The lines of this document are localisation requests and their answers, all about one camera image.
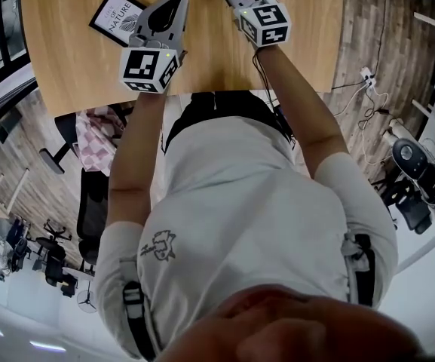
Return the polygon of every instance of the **power strip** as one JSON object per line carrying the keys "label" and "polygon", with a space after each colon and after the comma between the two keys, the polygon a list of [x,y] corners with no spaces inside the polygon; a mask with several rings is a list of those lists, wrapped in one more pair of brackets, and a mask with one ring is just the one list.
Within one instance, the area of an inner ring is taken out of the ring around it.
{"label": "power strip", "polygon": [[373,77],[371,71],[369,71],[368,67],[363,67],[363,69],[360,71],[361,76],[363,76],[363,79],[365,80],[366,84],[368,85],[367,90],[373,89],[376,86],[376,79]]}

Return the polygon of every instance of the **white t-shirt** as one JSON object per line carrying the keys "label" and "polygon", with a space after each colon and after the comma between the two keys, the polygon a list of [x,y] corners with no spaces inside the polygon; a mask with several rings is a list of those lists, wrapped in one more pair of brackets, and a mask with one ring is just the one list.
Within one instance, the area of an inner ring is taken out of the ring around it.
{"label": "white t-shirt", "polygon": [[293,168],[285,138],[247,118],[201,122],[175,137],[166,155],[166,198],[145,227],[117,222],[100,244],[98,309],[130,355],[138,353],[120,273],[120,259],[129,257],[137,261],[160,348],[248,287],[280,284],[347,301],[347,233],[370,236],[379,303],[397,266],[394,226],[380,197],[344,153],[328,157],[314,180]]}

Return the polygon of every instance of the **white robot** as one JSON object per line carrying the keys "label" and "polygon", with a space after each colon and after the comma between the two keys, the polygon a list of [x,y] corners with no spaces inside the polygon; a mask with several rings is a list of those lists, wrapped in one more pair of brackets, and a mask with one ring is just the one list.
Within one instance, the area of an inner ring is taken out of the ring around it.
{"label": "white robot", "polygon": [[[291,20],[277,0],[226,0],[235,23],[254,48],[288,41]],[[120,81],[132,91],[161,94],[186,52],[182,37],[188,0],[158,0],[139,16],[130,44],[121,54]]]}

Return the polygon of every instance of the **cartoon graphic on shirt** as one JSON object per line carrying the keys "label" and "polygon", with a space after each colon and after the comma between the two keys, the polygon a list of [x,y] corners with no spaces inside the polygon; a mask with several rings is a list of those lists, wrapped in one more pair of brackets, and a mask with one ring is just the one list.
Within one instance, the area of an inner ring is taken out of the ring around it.
{"label": "cartoon graphic on shirt", "polygon": [[140,256],[145,256],[153,252],[157,260],[161,262],[169,261],[169,258],[175,259],[175,253],[172,248],[172,241],[176,236],[170,231],[157,232],[152,239],[152,246],[144,245],[140,251]]}

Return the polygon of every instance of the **framed sign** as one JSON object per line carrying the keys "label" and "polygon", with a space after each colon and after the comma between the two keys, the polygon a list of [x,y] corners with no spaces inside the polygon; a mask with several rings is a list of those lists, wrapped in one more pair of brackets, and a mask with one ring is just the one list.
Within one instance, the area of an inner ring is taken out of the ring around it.
{"label": "framed sign", "polygon": [[136,21],[146,6],[137,0],[104,0],[90,27],[122,47],[127,47]]}

